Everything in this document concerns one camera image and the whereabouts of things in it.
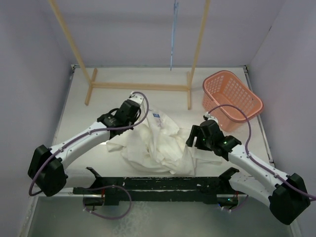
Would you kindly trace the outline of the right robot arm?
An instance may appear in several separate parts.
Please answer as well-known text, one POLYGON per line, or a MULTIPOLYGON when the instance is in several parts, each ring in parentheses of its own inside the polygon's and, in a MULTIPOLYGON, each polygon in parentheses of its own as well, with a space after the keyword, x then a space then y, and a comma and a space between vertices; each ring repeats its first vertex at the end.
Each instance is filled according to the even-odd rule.
POLYGON ((258 200, 283 224, 291 224, 311 204, 301 176, 288 175, 257 158, 240 140, 224 135, 215 120, 193 125, 186 144, 237 165, 239 169, 230 168, 222 174, 220 189, 258 200))

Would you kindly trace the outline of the blue wire hanger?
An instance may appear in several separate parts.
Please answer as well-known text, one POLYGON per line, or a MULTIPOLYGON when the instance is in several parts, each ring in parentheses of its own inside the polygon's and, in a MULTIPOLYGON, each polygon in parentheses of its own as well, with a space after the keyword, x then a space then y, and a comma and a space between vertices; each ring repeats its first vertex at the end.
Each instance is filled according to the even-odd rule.
POLYGON ((175 0, 174 5, 173 5, 173 22, 172 22, 172 32, 171 32, 170 71, 172 71, 172 68, 173 68, 173 53, 174 53, 174 45, 175 45, 175 32, 176 32, 176 25, 177 25, 178 8, 179 8, 179 2, 175 0))

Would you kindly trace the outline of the white shirt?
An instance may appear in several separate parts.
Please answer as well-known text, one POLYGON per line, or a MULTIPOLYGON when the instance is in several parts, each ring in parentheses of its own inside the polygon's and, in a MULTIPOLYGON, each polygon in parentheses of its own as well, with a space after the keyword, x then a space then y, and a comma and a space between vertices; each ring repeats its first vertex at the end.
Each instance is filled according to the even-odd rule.
POLYGON ((151 107, 140 125, 111 139, 106 147, 145 172, 194 176, 197 163, 222 164, 211 152, 188 147, 189 134, 189 129, 180 128, 164 112, 151 107))

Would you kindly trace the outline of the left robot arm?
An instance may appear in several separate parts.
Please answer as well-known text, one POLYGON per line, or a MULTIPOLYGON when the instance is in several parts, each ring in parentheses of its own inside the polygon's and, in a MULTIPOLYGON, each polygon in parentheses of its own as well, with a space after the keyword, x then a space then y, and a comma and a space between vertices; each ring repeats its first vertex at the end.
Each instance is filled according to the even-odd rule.
POLYGON ((64 188, 84 188, 91 194, 99 192, 102 182, 93 168, 71 170, 69 166, 95 146, 131 129, 141 114, 141 105, 142 101, 127 99, 75 137, 50 148, 37 147, 28 170, 32 179, 29 195, 36 195, 32 191, 34 186, 48 197, 64 188))

